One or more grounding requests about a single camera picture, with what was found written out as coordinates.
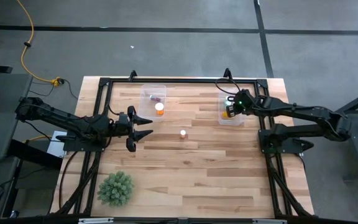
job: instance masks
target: desk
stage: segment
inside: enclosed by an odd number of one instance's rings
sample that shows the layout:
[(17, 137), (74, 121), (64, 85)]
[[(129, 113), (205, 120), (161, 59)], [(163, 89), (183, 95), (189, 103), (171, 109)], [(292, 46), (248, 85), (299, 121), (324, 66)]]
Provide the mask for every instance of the desk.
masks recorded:
[[(17, 169), (19, 159), (6, 157), (11, 139), (16, 129), (15, 109), (22, 96), (27, 96), (32, 76), (28, 74), (0, 74), (0, 184), (11, 180)], [(0, 218), (10, 196), (11, 184), (4, 185), (4, 194), (0, 199)]]
[[(99, 78), (84, 77), (77, 116), (92, 115)], [(126, 111), (130, 105), (137, 108), (141, 86), (141, 83), (115, 83), (111, 108), (115, 112)], [(134, 179), (133, 197), (125, 207), (110, 208), (101, 205), (95, 194), (91, 216), (272, 218), (265, 157), (257, 142), (258, 117), (247, 116), (241, 126), (223, 126), (217, 121), (219, 90), (214, 84), (167, 83), (165, 86), (164, 121), (137, 127), (154, 130), (137, 144), (137, 152), (126, 149), (125, 138), (114, 138), (101, 156), (96, 191), (109, 173), (123, 170)], [(268, 86), (271, 96), (288, 101), (283, 79), (268, 79)], [(253, 91), (252, 85), (240, 87)], [(109, 117), (117, 118), (111, 113)], [(277, 117), (275, 121), (293, 125), (287, 117)], [(179, 135), (182, 129), (188, 134), (184, 140)], [(62, 170), (68, 157), (63, 160)], [(68, 167), (62, 187), (63, 202), (78, 185), (83, 157), (84, 153), (79, 152)], [(283, 165), (289, 189), (313, 213), (301, 161), (284, 154)], [(58, 210), (59, 187), (52, 211)], [(81, 211), (88, 189), (84, 192)], [(278, 194), (283, 210), (282, 194), (280, 191)]]

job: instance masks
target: power cord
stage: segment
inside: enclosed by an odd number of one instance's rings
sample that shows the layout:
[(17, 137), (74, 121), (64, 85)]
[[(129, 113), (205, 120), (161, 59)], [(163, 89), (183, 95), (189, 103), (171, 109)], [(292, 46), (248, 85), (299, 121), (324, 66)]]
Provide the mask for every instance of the power cord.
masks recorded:
[[(24, 70), (26, 72), (28, 72), (30, 75), (32, 75), (34, 78), (40, 80), (40, 81), (43, 81), (43, 82), (47, 82), (49, 84), (52, 84), (53, 86), (59, 86), (60, 84), (64, 84), (64, 81), (66, 81), (68, 83), (68, 87), (70, 88), (70, 93), (72, 96), (74, 96), (74, 98), (76, 98), (78, 100), (78, 97), (76, 97), (72, 90), (71, 90), (71, 85), (70, 85), (70, 82), (68, 80), (65, 80), (65, 79), (62, 79), (60, 77), (56, 77), (55, 79), (51, 79), (51, 80), (48, 80), (48, 79), (44, 79), (44, 78), (41, 78), (39, 76), (37, 76), (36, 74), (32, 73), (25, 65), (24, 63), (24, 56), (25, 56), (25, 53), (27, 52), (27, 50), (31, 47), (31, 42), (32, 42), (32, 39), (34, 38), (34, 23), (32, 22), (32, 19), (31, 19), (31, 16), (29, 14), (29, 12), (27, 12), (27, 10), (25, 9), (25, 7), (23, 6), (23, 4), (20, 2), (20, 0), (17, 0), (17, 3), (19, 3), (20, 7), (23, 9), (23, 11), (25, 12), (25, 14), (27, 15), (27, 17), (29, 18), (29, 22), (30, 22), (30, 25), (31, 25), (31, 35), (30, 35), (30, 38), (28, 39), (27, 42), (24, 42), (24, 49), (23, 49), (23, 52), (22, 52), (22, 55), (21, 55), (21, 63), (22, 63), (22, 66), (24, 68)], [(43, 95), (43, 94), (40, 94), (40, 93), (35, 93), (33, 91), (30, 91), (34, 94), (37, 94), (37, 95), (40, 95), (40, 96), (49, 96), (49, 94), (53, 91), (53, 87), (52, 89), (50, 90), (50, 92), (47, 94), (47, 95)]]
[(115, 112), (111, 109), (110, 104), (108, 104), (107, 107), (109, 108), (109, 111), (110, 111), (112, 114), (119, 116), (119, 113), (115, 113)]
[(78, 100), (78, 97), (76, 97), (74, 95), (74, 93), (72, 92), (72, 90), (71, 90), (71, 83), (68, 80), (64, 79), (64, 78), (60, 78), (59, 81), (60, 81), (61, 84), (64, 84), (65, 82), (67, 82), (68, 83), (68, 89), (70, 90), (71, 95)]
[(35, 138), (31, 138), (31, 139), (28, 139), (28, 140), (24, 140), (24, 141), (22, 141), (22, 142), (25, 143), (26, 141), (34, 141), (34, 140), (42, 139), (42, 138), (46, 138), (46, 137), (52, 138), (52, 136), (37, 136), (37, 137), (35, 137)]
[(49, 96), (49, 95), (51, 94), (51, 92), (53, 91), (54, 88), (55, 88), (55, 85), (52, 85), (52, 88), (50, 89), (50, 91), (49, 91), (48, 94), (36, 93), (36, 92), (34, 92), (34, 91), (31, 91), (31, 90), (29, 90), (29, 92), (34, 93), (34, 94), (39, 95), (39, 96)]
[[(46, 168), (47, 168), (47, 167), (43, 167), (43, 168), (41, 168), (41, 169), (37, 169), (37, 170), (35, 170), (35, 171), (29, 172), (27, 175), (24, 175), (24, 176), (22, 176), (22, 177), (18, 177), (17, 179), (19, 180), (19, 179), (26, 178), (26, 177), (30, 176), (31, 174), (33, 174), (33, 173), (35, 173), (35, 172), (39, 172), (39, 171), (44, 170), (44, 169), (46, 169)], [(5, 185), (5, 184), (7, 184), (7, 183), (10, 183), (10, 182), (12, 182), (13, 180), (14, 180), (14, 178), (11, 179), (11, 180), (5, 181), (5, 182), (1, 183), (0, 186), (2, 187), (3, 185)]]
[(40, 130), (38, 130), (32, 123), (24, 121), (26, 124), (29, 124), (30, 126), (32, 126), (32, 128), (34, 128), (34, 130), (36, 130), (38, 133), (42, 134), (43, 136), (45, 136), (45, 138), (47, 138), (49, 141), (52, 141), (50, 139), (49, 136), (47, 136), (45, 133), (41, 132)]
[(305, 166), (305, 161), (303, 160), (303, 158), (301, 157), (301, 155), (299, 155), (299, 153), (294, 153), (297, 157), (299, 157), (299, 159), (301, 159), (302, 164), (303, 164), (303, 170), (306, 171), (306, 166)]
[(49, 82), (50, 84), (52, 85), (55, 85), (55, 86), (59, 86), (59, 82), (58, 82), (58, 79), (59, 77), (53, 79), (53, 80), (47, 80), (47, 79), (44, 79), (44, 78), (40, 78), (38, 77), (37, 75), (35, 75), (34, 73), (32, 73), (27, 67), (26, 65), (24, 64), (24, 55), (25, 53), (27, 52), (27, 49), (29, 47), (31, 47), (31, 41), (34, 37), (34, 24), (32, 22), (32, 19), (31, 19), (31, 16), (30, 14), (27, 12), (27, 10), (25, 9), (25, 7), (23, 6), (23, 4), (20, 2), (20, 0), (17, 0), (17, 2), (19, 3), (19, 5), (21, 6), (21, 8), (23, 9), (23, 11), (25, 12), (25, 14), (27, 15), (27, 17), (29, 18), (29, 21), (30, 21), (30, 25), (31, 25), (31, 36), (30, 38), (28, 39), (27, 42), (24, 42), (24, 49), (23, 49), (23, 52), (22, 52), (22, 56), (21, 56), (21, 62), (22, 62), (22, 66), (24, 68), (24, 70), (26, 72), (28, 72), (30, 75), (32, 75), (34, 78), (40, 80), (40, 81), (43, 81), (43, 82)]
[(236, 83), (234, 80), (231, 80), (231, 79), (228, 79), (228, 78), (218, 78), (217, 80), (215, 80), (215, 86), (216, 86), (216, 88), (218, 88), (218, 89), (221, 90), (222, 92), (227, 93), (227, 94), (230, 94), (230, 95), (235, 95), (235, 93), (230, 93), (230, 92), (228, 92), (228, 91), (225, 91), (225, 90), (221, 89), (221, 88), (218, 86), (218, 81), (223, 81), (223, 80), (224, 80), (224, 81), (227, 81), (227, 82), (233, 83), (233, 84), (237, 87), (237, 89), (238, 89), (239, 91), (241, 91), (239, 85), (237, 85), (237, 83)]
[(63, 179), (65, 178), (65, 174), (67, 171), (67, 167), (70, 164), (71, 160), (73, 160), (74, 156), (77, 154), (78, 151), (74, 152), (70, 158), (68, 158), (67, 163), (65, 165), (65, 168), (63, 169), (62, 178), (60, 179), (60, 185), (59, 185), (59, 209), (62, 208), (62, 186), (63, 186)]

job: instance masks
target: white cap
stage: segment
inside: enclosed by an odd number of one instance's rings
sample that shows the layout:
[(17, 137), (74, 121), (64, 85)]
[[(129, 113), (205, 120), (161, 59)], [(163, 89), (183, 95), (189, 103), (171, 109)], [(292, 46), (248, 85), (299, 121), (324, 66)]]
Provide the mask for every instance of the white cap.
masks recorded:
[(164, 110), (164, 105), (162, 103), (156, 103), (155, 109), (158, 111), (162, 111), (162, 110)]

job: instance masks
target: yellow cable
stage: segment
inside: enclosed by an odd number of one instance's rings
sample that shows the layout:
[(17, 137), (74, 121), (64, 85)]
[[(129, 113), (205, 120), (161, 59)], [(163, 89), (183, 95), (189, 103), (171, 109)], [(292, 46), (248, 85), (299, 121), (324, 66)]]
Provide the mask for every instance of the yellow cable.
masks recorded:
[(30, 17), (30, 14), (27, 12), (27, 10), (25, 9), (25, 7), (23, 6), (23, 4), (20, 2), (20, 0), (17, 0), (17, 2), (20, 4), (20, 6), (22, 7), (23, 11), (27, 14), (27, 17), (29, 18), (30, 24), (31, 24), (31, 36), (29, 38), (29, 40), (26, 42), (28, 45), (24, 46), (23, 52), (22, 52), (22, 56), (21, 56), (21, 62), (22, 62), (22, 66), (24, 68), (24, 70), (26, 70), (26, 72), (28, 72), (30, 75), (32, 75), (34, 78), (43, 81), (43, 82), (49, 82), (55, 86), (59, 86), (59, 79), (60, 77), (56, 77), (56, 79), (53, 80), (46, 80), (44, 78), (40, 78), (37, 75), (35, 75), (34, 73), (32, 73), (24, 64), (24, 55), (27, 52), (27, 49), (29, 48), (29, 46), (31, 46), (31, 41), (32, 38), (34, 36), (34, 24), (32, 23), (32, 19)]
[(37, 137), (35, 137), (35, 138), (32, 138), (32, 139), (28, 139), (29, 141), (33, 141), (33, 140), (37, 140), (37, 139), (41, 139), (41, 138), (46, 138), (45, 136), (37, 136)]

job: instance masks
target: small white object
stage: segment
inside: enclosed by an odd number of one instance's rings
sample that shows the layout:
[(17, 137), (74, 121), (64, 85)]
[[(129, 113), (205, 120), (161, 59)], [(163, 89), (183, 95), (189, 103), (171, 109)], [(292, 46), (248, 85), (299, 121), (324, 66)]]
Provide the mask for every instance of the small white object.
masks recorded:
[(181, 138), (185, 138), (185, 137), (186, 137), (186, 131), (185, 131), (185, 130), (181, 130), (181, 131), (180, 131), (180, 137), (181, 137)]
[(158, 110), (158, 111), (164, 110), (164, 104), (162, 104), (162, 103), (156, 103), (156, 104), (155, 104), (155, 109)]

